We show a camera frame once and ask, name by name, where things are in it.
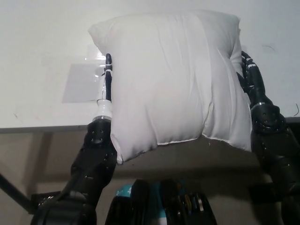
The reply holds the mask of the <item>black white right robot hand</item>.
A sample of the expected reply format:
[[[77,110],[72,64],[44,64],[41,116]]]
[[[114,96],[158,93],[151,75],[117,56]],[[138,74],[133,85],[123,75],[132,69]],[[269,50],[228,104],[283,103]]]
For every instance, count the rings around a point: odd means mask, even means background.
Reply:
[[[241,51],[242,74],[237,73],[243,91],[248,95],[250,108],[258,105],[273,104],[266,96],[265,86],[259,67],[253,59],[244,51]]]

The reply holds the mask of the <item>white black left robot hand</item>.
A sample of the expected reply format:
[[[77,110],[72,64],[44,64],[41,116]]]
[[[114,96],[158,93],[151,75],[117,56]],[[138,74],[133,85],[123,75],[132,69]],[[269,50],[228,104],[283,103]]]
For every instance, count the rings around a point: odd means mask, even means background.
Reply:
[[[111,54],[106,54],[104,73],[100,77],[100,86],[97,96],[97,101],[104,99],[111,101],[111,84],[112,84],[112,57]]]

